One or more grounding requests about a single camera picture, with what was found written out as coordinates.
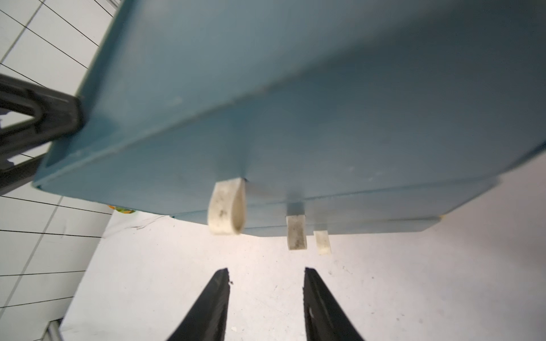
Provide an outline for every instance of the white tile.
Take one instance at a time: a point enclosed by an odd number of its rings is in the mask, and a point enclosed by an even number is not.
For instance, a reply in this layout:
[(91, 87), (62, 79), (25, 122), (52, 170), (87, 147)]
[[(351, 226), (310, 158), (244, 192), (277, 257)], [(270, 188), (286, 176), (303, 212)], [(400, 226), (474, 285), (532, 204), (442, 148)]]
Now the white tile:
[(48, 0), (46, 4), (98, 45), (112, 20), (94, 0)]
[(0, 128), (5, 129), (7, 127), (11, 127), (12, 125), (23, 123), (24, 121), (30, 121), (33, 118), (34, 117), (31, 115), (25, 115), (24, 113), (17, 111), (10, 111), (0, 116)]
[(97, 0), (97, 2), (100, 4), (102, 8), (104, 8), (105, 11), (107, 11), (111, 15), (116, 14), (116, 8), (112, 6), (112, 4), (108, 2), (107, 0)]
[(24, 275), (8, 305), (72, 297), (83, 276), (83, 271)]
[(0, 275), (20, 274), (39, 236), (39, 234), (0, 231)]
[(20, 79), (20, 80), (25, 81), (25, 82), (30, 82), (30, 83), (38, 84), (38, 83), (36, 83), (35, 81), (33, 81), (32, 79), (26, 78), (25, 76), (23, 76), (23, 75), (21, 75), (21, 74), (18, 74), (17, 72), (11, 70), (11, 69), (8, 68), (7, 66), (1, 65), (1, 64), (0, 64), (0, 74), (6, 75), (6, 76), (10, 76), (10, 77), (13, 77), (13, 78), (17, 78), (17, 79)]
[(92, 202), (92, 201), (87, 201), (82, 199), (69, 198), (67, 196), (63, 197), (63, 200), (61, 200), (61, 203), (59, 205), (73, 207), (73, 208), (81, 208), (82, 210), (88, 210), (88, 211), (109, 213), (109, 214), (112, 214), (112, 212), (114, 211), (110, 207), (108, 207), (108, 205), (105, 205), (105, 204), (100, 204), (98, 202)]
[(27, 29), (3, 64), (45, 87), (68, 94), (76, 92), (87, 70)]
[(26, 155), (16, 155), (8, 159), (8, 161), (12, 162), (14, 165), (18, 165), (20, 163), (23, 163), (25, 161), (28, 161), (32, 159), (31, 157), (28, 157)]
[(54, 205), (0, 196), (0, 230), (42, 233)]
[(0, 12), (0, 58), (8, 52), (9, 47), (24, 29), (17, 21)]
[(97, 51), (97, 45), (60, 18), (51, 9), (42, 6), (28, 29), (61, 49), (86, 67)]
[(47, 233), (101, 237), (110, 214), (59, 207), (49, 223)]
[(53, 205), (56, 205), (59, 202), (59, 199), (61, 198), (60, 195), (51, 194), (51, 193), (44, 192), (42, 190), (32, 187), (30, 182), (24, 184), (23, 186), (19, 188), (12, 190), (9, 193), (4, 194), (4, 196), (7, 196), (9, 198), (18, 198), (18, 199), (37, 201), (37, 202), (44, 202), (46, 204), (53, 204)]
[(71, 298), (8, 307), (0, 319), (0, 340), (41, 339), (49, 321), (64, 317)]
[(94, 237), (44, 235), (25, 273), (85, 270), (99, 241)]
[(0, 9), (26, 25), (40, 6), (39, 0), (0, 0)]
[(37, 156), (40, 156), (42, 154), (47, 153), (50, 146), (51, 146), (51, 142), (47, 142), (47, 143), (44, 143), (41, 146), (29, 149), (28, 151), (24, 152), (23, 154), (35, 158)]
[(5, 306), (19, 276), (0, 276), (0, 307)]

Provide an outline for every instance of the white floor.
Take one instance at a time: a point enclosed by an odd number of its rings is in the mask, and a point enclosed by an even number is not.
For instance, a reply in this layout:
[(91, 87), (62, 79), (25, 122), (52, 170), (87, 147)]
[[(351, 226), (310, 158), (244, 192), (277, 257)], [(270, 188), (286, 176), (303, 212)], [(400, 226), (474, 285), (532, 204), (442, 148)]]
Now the white floor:
[(61, 326), (65, 341), (165, 340), (215, 270), (231, 286), (225, 339), (305, 340), (304, 268), (367, 340), (546, 339), (546, 154), (419, 233), (212, 236), (147, 213), (112, 217)]
[[(0, 73), (74, 94), (114, 13), (106, 0), (0, 0)], [(111, 213), (30, 184), (0, 197), (0, 340), (41, 339), (64, 316)]]

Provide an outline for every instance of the white plastic clip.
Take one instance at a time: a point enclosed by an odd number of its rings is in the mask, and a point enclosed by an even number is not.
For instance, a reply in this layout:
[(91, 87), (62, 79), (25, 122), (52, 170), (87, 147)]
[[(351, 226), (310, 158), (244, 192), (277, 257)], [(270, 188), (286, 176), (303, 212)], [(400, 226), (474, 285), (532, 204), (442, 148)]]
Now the white plastic clip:
[(214, 185), (207, 216), (213, 235), (238, 235), (245, 227), (245, 179), (218, 181)]
[(306, 250), (305, 215), (286, 216), (286, 226), (288, 227), (288, 249)]
[(328, 231), (314, 231), (314, 237), (317, 240), (317, 250), (319, 255), (332, 254), (332, 248), (330, 248), (330, 238), (328, 237)]

